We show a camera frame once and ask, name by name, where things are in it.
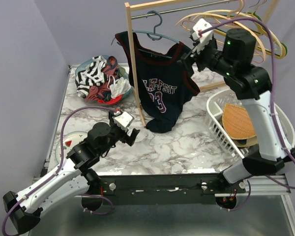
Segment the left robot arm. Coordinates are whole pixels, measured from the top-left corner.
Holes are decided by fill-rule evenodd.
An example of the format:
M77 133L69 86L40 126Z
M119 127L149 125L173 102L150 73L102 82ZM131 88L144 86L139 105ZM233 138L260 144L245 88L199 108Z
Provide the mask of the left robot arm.
M109 110L109 122L98 122L87 136L69 151L61 151L59 164L29 187L3 196L6 217L1 231L7 235L8 219L13 223L17 235L32 230L41 216L56 202L80 194L94 194L101 185L100 177L92 166L107 156L117 142L132 146L139 130L127 134L134 118L128 112Z

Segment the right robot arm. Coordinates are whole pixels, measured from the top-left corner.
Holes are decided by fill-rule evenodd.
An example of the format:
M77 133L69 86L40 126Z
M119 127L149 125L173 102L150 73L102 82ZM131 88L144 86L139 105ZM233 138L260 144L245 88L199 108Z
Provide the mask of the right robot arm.
M188 75L193 75L192 65L196 64L199 70L208 68L223 76L248 112L258 138L259 150L223 170L216 181L217 189L229 192L240 180L274 175L287 162L295 162L295 148L283 136L273 102L274 80L264 68L251 63L256 38L245 29L230 29L219 51L211 28L193 29L190 37L194 48L181 58Z

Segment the blue plastic hanger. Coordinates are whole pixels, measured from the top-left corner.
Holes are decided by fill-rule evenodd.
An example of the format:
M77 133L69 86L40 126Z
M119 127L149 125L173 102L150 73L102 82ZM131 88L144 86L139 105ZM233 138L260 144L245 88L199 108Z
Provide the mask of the blue plastic hanger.
M153 31L146 31L146 30L134 30L133 33L141 33L141 34L146 34L147 37L152 40L152 41L159 41L163 38L170 40L176 44L179 43L178 40L175 40L169 36L163 35L163 34L159 34L156 32L156 28L161 26L163 23L163 18L161 16L161 14L158 11L155 10L150 10L147 12L147 15L157 15L159 17L159 23L157 23L156 25L154 25L153 27ZM161 57L161 58L167 58L167 59L171 59L172 56L168 56L168 55L164 55L164 54L159 54L157 52L152 52L152 51L148 51L147 49L138 49L140 52L149 54L151 57Z

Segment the navy maroon tank top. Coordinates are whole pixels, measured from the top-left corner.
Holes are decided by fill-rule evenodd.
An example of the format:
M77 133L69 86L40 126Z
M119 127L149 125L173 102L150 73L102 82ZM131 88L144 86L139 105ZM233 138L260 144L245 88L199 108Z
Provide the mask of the navy maroon tank top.
M166 54L144 48L133 34L138 93L142 108L153 119L146 128L166 133L175 126L183 105L200 93L199 86L187 75L180 58L190 48L174 44Z

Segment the black white striped shirt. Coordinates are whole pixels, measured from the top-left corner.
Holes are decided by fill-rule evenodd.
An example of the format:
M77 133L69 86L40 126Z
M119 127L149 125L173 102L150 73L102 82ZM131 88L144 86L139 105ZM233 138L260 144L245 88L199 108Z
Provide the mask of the black white striped shirt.
M76 70L76 92L79 97L86 98L92 86L102 86L107 82L107 75L102 72L107 60L103 56L93 57L81 71Z

